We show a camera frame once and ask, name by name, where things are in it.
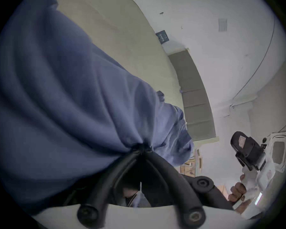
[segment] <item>gray door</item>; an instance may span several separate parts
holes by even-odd
[[[168,56],[182,91],[187,131],[193,141],[216,136],[213,115],[198,70],[187,50]]]

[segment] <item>ceiling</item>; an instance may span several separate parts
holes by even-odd
[[[155,32],[166,31],[167,54],[188,48],[212,111],[256,96],[285,60],[284,30],[263,0],[134,2]],[[226,32],[218,31],[221,18]]]

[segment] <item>ceiling vent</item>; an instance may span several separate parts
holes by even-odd
[[[228,20],[227,19],[218,19],[218,31],[227,31],[227,24]]]

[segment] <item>human hand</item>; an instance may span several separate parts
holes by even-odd
[[[240,181],[242,181],[244,178],[245,178],[245,175],[242,174],[240,176]],[[239,199],[244,201],[245,197],[243,196],[243,194],[245,194],[247,190],[243,184],[241,184],[240,182],[237,182],[235,186],[231,187],[231,192],[232,194],[229,194],[228,200],[232,202],[236,202]],[[250,203],[251,203],[250,199],[246,200],[240,206],[238,206],[235,209],[235,211],[239,214],[242,214],[245,211],[245,209],[249,206]]]

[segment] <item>wire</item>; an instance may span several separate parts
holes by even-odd
[[[278,132],[282,131],[285,127],[286,127],[286,125],[281,130],[279,130]],[[269,137],[270,135],[271,135],[271,133],[267,137]]]
[[[264,57],[263,57],[261,63],[259,64],[259,66],[258,66],[257,69],[255,70],[255,72],[253,73],[253,75],[250,77],[250,79],[247,81],[247,83],[238,91],[238,93],[235,95],[235,97],[241,92],[241,90],[244,89],[244,87],[245,87],[245,86],[248,84],[248,82],[252,79],[252,77],[255,75],[255,73],[257,72],[257,70],[259,69],[259,67],[261,66],[261,64],[263,63],[263,61],[264,61],[264,59],[265,59],[265,57],[266,57],[266,54],[267,54],[267,52],[268,52],[268,49],[269,49],[269,47],[270,47],[270,44],[271,44],[271,41],[272,41],[272,38],[273,38],[274,31],[275,31],[275,16],[274,16],[274,21],[273,21],[273,31],[272,31],[272,35],[271,35],[271,39],[270,39],[270,43],[269,43],[269,46],[268,46],[268,48],[267,48],[267,51],[266,51],[266,53],[265,53],[265,55],[264,55]]]

